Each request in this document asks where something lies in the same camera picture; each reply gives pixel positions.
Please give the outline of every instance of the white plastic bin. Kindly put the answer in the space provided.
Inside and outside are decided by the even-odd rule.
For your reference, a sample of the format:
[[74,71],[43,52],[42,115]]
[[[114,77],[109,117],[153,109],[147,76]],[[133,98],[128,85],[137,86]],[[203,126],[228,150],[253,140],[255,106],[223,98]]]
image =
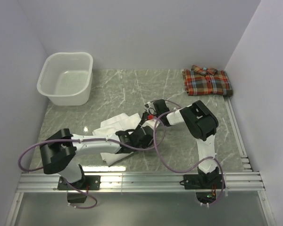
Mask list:
[[55,105],[83,105],[89,99],[93,58],[89,53],[55,53],[42,68],[37,89]]

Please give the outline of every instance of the red plaid blanket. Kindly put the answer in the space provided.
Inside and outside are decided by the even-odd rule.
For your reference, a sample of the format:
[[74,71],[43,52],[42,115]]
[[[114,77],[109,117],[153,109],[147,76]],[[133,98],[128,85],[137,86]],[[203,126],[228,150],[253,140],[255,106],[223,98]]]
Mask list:
[[233,90],[225,71],[215,68],[201,68],[193,65],[191,70],[183,70],[185,90],[189,96],[217,94],[231,96]]

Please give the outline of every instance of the marble table surface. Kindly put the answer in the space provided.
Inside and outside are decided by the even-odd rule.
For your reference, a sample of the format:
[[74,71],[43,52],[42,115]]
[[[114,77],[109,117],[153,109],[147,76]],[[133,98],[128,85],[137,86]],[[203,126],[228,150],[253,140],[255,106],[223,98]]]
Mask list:
[[[82,106],[56,106],[49,102],[38,141],[63,128],[79,135],[92,135],[101,121],[121,113],[141,115],[145,103],[160,98],[181,106],[201,100],[219,121],[215,139],[217,159],[225,171],[243,170],[223,97],[188,96],[184,91],[181,70],[93,70],[88,102]],[[196,140],[185,124],[169,127],[159,150],[166,162],[178,170],[187,169],[199,160]],[[103,162],[100,154],[79,156],[73,160],[80,163],[85,171],[168,171],[155,151],[136,152],[111,167]],[[30,167],[41,165],[40,151],[36,148]]]

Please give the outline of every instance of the white towel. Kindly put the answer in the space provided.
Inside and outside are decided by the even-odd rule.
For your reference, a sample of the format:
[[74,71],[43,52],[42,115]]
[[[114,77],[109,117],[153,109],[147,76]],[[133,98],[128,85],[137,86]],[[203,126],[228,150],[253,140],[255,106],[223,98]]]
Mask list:
[[[138,113],[128,116],[125,113],[119,114],[114,116],[110,119],[102,121],[100,123],[100,128],[95,129],[92,134],[98,136],[105,136],[112,133],[115,133],[120,130],[127,130],[127,129],[135,129],[138,123],[141,121],[141,118]],[[150,126],[152,129],[154,128],[155,120],[149,120],[144,123],[143,126]],[[103,161],[106,162],[108,166],[111,166],[115,162],[131,155],[133,152],[128,154],[111,154],[111,153],[101,153]]]

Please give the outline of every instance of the plaid fabric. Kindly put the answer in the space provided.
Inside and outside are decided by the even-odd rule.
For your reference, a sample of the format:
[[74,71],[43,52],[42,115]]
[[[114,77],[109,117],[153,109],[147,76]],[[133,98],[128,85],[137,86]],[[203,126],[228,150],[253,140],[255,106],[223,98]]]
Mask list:
[[217,71],[215,68],[200,68],[193,65],[191,70],[183,70],[183,81],[189,96],[233,94],[225,71]]

